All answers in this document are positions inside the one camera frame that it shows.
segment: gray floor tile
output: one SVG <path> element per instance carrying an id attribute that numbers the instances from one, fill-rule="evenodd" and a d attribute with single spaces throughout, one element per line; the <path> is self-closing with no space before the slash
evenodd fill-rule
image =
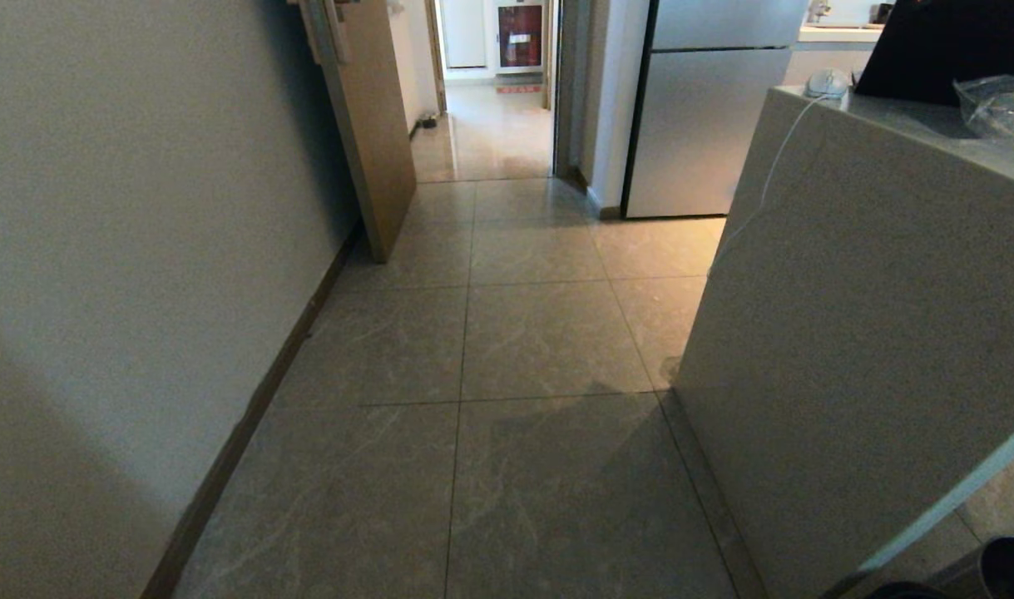
<path id="1" fill-rule="evenodd" d="M 609 278 L 705 276 L 717 249 L 704 220 L 618 221 L 593 231 Z"/>
<path id="2" fill-rule="evenodd" d="M 420 183 L 407 213 L 409 223 L 469 223 L 474 220 L 477 184 Z"/>
<path id="3" fill-rule="evenodd" d="M 703 219 L 701 222 L 713 236 L 715 244 L 720 242 L 720 236 L 725 233 L 725 219 Z"/>
<path id="4" fill-rule="evenodd" d="M 689 424 L 684 406 L 673 391 L 660 392 L 659 401 L 662 402 L 665 417 L 669 421 L 669 429 L 677 440 L 681 458 L 691 474 L 698 499 L 703 504 L 703 511 L 710 528 L 715 534 L 717 545 L 735 587 L 736 596 L 738 599 L 768 599 L 766 587 L 762 584 L 762 576 L 754 568 L 750 552 L 743 542 L 743 536 L 739 535 L 739 529 L 735 526 L 732 513 L 720 493 L 706 454 L 700 446 L 696 433 L 693 432 L 693 427 Z"/>
<path id="5" fill-rule="evenodd" d="M 582 221 L 485 221 L 474 227 L 472 285 L 604 280 Z"/>
<path id="6" fill-rule="evenodd" d="M 470 223 L 408 223 L 387 265 L 373 260 L 363 239 L 344 266 L 336 290 L 465 287 L 472 235 Z"/>
<path id="7" fill-rule="evenodd" d="M 464 404 L 450 598 L 734 597 L 651 394 Z"/>
<path id="8" fill-rule="evenodd" d="M 980 546 L 969 528 L 951 512 L 928 534 L 851 588 L 843 599 L 863 599 L 884 584 L 926 583 L 934 575 Z"/>
<path id="9" fill-rule="evenodd" d="M 606 281 L 469 289 L 464 399 L 650 390 Z"/>
<path id="10" fill-rule="evenodd" d="M 655 389 L 669 389 L 673 382 L 705 287 L 705 277 L 613 281 Z"/>
<path id="11" fill-rule="evenodd" d="M 267 415 L 177 599 L 439 598 L 456 405 Z"/>
<path id="12" fill-rule="evenodd" d="M 465 289 L 335 293 L 272 409 L 458 401 Z"/>
<path id="13" fill-rule="evenodd" d="M 477 183 L 478 221 L 589 217 L 584 194 L 556 178 L 518 178 Z"/>

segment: marble-pattern tile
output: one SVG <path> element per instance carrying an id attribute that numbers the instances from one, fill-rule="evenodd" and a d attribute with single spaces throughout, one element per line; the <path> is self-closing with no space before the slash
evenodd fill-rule
<path id="1" fill-rule="evenodd" d="M 461 406 L 447 596 L 734 592 L 647 393 Z"/>
<path id="2" fill-rule="evenodd" d="M 474 220 L 477 184 L 419 183 L 407 213 L 408 223 L 469 223 Z"/>
<path id="3" fill-rule="evenodd" d="M 720 236 L 725 233 L 725 221 L 726 219 L 703 219 L 701 222 L 707 228 L 711 235 L 713 235 L 713 241 L 716 243 L 720 242 Z"/>
<path id="4" fill-rule="evenodd" d="M 725 504 L 725 497 L 720 493 L 713 470 L 707 461 L 703 447 L 696 437 L 696 432 L 689 424 L 684 406 L 673 391 L 661 391 L 658 394 L 665 411 L 669 429 L 677 441 L 681 458 L 687 467 L 698 499 L 703 505 L 703 511 L 710 523 L 710 530 L 715 535 L 717 545 L 724 557 L 725 568 L 732 579 L 738 599 L 768 599 L 766 587 L 762 584 L 754 563 L 750 558 L 743 536 L 732 519 L 732 513 Z"/>
<path id="5" fill-rule="evenodd" d="M 419 181 L 549 177 L 552 113 L 541 94 L 448 87 L 448 114 L 411 142 Z"/>
<path id="6" fill-rule="evenodd" d="M 469 280 L 470 223 L 405 224 L 387 265 L 377 265 L 363 239 L 344 266 L 337 289 L 465 287 Z"/>
<path id="7" fill-rule="evenodd" d="M 456 410 L 268 413 L 175 598 L 442 597 Z"/>
<path id="8" fill-rule="evenodd" d="M 843 595 L 843 599 L 863 599 L 884 584 L 927 583 L 948 565 L 979 548 L 981 542 L 971 534 L 958 514 L 951 512 L 928 534 L 907 546 L 882 569 L 870 573 Z"/>
<path id="9" fill-rule="evenodd" d="M 474 226 L 472 285 L 604 280 L 579 221 L 485 221 Z"/>
<path id="10" fill-rule="evenodd" d="M 589 220 L 584 194 L 557 178 L 477 183 L 476 220 L 556 219 Z"/>
<path id="11" fill-rule="evenodd" d="M 599 223 L 595 242 L 609 278 L 699 277 L 717 239 L 704 220 Z"/>
<path id="12" fill-rule="evenodd" d="M 458 401 L 465 289 L 335 293 L 272 409 Z"/>
<path id="13" fill-rule="evenodd" d="M 606 281 L 469 289 L 464 399 L 650 390 Z"/>
<path id="14" fill-rule="evenodd" d="M 613 281 L 655 389 L 669 389 L 703 299 L 705 277 Z"/>
<path id="15" fill-rule="evenodd" d="M 958 508 L 975 535 L 988 541 L 1014 536 L 1014 460 Z"/>

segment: stainless steel refrigerator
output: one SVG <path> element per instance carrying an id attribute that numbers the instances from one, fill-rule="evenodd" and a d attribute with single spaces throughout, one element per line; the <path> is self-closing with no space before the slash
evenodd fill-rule
<path id="1" fill-rule="evenodd" d="M 726 215 L 807 0 L 651 0 L 622 213 Z"/>

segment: clear plastic bag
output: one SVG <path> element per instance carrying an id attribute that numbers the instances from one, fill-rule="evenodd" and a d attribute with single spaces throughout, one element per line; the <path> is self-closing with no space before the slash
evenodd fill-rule
<path id="1" fill-rule="evenodd" d="M 1014 145 L 1014 76 L 954 82 L 961 117 L 971 132 Z"/>

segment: black object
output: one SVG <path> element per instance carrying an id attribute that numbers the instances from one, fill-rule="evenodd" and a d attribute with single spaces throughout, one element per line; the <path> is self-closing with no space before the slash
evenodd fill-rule
<path id="1" fill-rule="evenodd" d="M 947 566 L 929 584 L 961 599 L 1014 599 L 1014 537 L 993 539 Z"/>
<path id="2" fill-rule="evenodd" d="M 879 7 L 876 8 L 876 18 L 873 19 L 873 22 L 877 24 L 887 23 L 887 17 L 891 15 L 891 11 L 894 10 L 894 4 L 887 4 L 886 2 L 880 4 Z"/>
<path id="3" fill-rule="evenodd" d="M 898 0 L 861 95 L 958 105 L 954 80 L 1014 75 L 1014 0 Z"/>
<path id="4" fill-rule="evenodd" d="M 935 588 L 918 583 L 891 583 L 877 588 L 865 599 L 951 599 Z"/>

